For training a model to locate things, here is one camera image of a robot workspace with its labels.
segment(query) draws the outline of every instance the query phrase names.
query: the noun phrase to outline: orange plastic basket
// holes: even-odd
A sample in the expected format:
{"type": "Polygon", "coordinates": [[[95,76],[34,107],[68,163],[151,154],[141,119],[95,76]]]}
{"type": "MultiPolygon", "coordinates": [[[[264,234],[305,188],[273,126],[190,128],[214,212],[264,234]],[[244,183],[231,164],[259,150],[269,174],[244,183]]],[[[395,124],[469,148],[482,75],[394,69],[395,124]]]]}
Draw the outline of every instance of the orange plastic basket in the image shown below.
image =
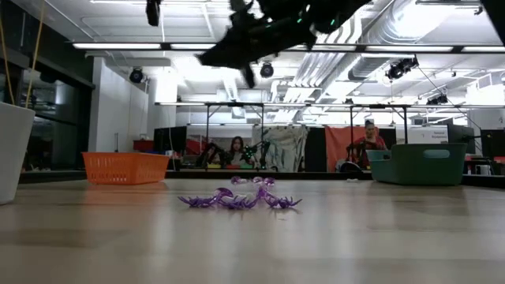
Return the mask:
{"type": "Polygon", "coordinates": [[[88,181],[97,185],[141,185],[165,178],[168,157],[143,153],[82,153],[88,181]]]}

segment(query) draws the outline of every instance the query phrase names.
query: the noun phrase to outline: teal plastic container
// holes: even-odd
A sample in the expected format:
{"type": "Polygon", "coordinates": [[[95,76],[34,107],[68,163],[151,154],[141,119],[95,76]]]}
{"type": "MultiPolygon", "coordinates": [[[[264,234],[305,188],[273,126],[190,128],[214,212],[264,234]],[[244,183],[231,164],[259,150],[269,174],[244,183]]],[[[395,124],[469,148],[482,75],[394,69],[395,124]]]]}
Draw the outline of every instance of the teal plastic container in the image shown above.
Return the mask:
{"type": "Polygon", "coordinates": [[[376,181],[399,185],[459,185],[466,144],[400,144],[385,151],[367,151],[376,181]]]}

